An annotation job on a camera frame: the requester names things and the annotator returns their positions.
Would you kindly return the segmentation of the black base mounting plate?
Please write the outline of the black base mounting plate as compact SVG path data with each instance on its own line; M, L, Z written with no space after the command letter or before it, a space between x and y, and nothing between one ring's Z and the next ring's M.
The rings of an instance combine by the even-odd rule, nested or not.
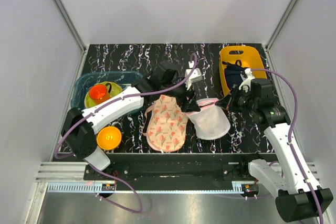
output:
M128 182L136 191L232 190L232 182L254 179L247 175L248 161L276 161L271 153L247 154L109 154L105 173Z

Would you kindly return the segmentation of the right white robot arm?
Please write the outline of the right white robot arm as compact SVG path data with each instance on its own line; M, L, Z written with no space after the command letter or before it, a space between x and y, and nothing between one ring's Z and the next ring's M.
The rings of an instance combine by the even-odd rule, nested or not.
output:
M308 167L295 137L290 133L292 121L277 104L268 79L253 79L249 86L234 85L231 92L216 102L224 110L248 113L264 128L275 150L283 175L276 173L262 158L247 160L238 167L244 180L257 179L275 199L277 211L285 222L323 218L333 201L330 189L322 188Z

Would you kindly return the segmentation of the orange plastic bowl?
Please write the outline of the orange plastic bowl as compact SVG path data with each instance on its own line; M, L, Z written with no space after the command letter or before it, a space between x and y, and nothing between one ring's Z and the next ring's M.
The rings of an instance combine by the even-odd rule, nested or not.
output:
M114 126L104 127L97 135L98 146L106 151L117 148L120 145L121 140L121 131Z

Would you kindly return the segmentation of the orange plastic cup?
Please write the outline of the orange plastic cup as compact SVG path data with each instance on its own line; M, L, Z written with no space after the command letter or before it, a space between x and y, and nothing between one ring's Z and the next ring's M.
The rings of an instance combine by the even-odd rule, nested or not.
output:
M110 93L103 84L96 84L89 90L89 97L94 105L99 105L110 99Z

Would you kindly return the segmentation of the teal transparent plastic bin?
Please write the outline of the teal transparent plastic bin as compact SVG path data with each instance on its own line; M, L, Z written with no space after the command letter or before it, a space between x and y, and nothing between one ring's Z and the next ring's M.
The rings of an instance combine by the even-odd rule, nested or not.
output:
M142 77L143 75L136 71L107 71L84 74L75 83L70 107L80 108L81 110L86 109L84 105L85 96L89 89L97 83L104 81L114 82L118 84L123 91Z

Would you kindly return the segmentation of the aluminium frame rail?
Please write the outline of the aluminium frame rail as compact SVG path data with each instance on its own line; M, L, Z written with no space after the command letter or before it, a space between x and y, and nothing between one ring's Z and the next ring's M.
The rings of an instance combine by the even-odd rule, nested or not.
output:
M53 3L55 4L57 10L59 11L65 25L67 26L70 34L72 35L73 39L75 40L78 48L80 49L80 51L83 53L86 50L86 45L83 42L82 38L80 37L77 29L75 28L74 23L72 22L62 0L52 0Z

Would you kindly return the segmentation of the yellow plastic basket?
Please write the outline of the yellow plastic basket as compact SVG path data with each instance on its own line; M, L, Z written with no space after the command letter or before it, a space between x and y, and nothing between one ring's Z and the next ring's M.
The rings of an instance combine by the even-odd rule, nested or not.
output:
M260 54L254 47L227 46L221 50L219 59L219 74L224 95L228 95L232 88L229 89L225 82L224 69L226 68L226 66L222 64L222 61L235 63L235 61L238 59L241 60L243 67L247 67L252 70L255 79L267 78L266 73L263 71L264 65L261 60Z

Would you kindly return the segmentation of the white mesh laundry bag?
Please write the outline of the white mesh laundry bag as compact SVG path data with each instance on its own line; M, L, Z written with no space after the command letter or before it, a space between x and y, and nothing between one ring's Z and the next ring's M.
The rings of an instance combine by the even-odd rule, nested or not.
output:
M196 136L201 140L215 140L230 130L230 121L223 109L216 105L218 98L200 99L199 112L188 112L186 116L194 124Z

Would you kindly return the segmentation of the navy blue bra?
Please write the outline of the navy blue bra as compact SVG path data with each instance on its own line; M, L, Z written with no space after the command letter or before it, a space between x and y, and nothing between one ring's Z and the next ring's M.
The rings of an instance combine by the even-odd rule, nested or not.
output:
M226 66L224 69L224 77L229 89L234 85L239 86L245 79L247 79L247 75L245 74L245 69L247 69L247 67L242 66L241 60L238 59L235 63L222 61L222 64Z

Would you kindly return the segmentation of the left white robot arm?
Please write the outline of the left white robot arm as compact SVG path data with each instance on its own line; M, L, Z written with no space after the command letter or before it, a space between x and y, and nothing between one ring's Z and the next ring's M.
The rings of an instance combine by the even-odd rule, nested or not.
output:
M175 98L182 112L199 111L195 93L188 84L197 68L197 60L190 60L189 66L187 76L179 79L176 66L163 62L115 97L85 110L70 109L62 127L61 141L67 143L76 158L94 168L99 178L109 179L113 175L113 167L98 146L96 135L112 121L157 100L162 94Z

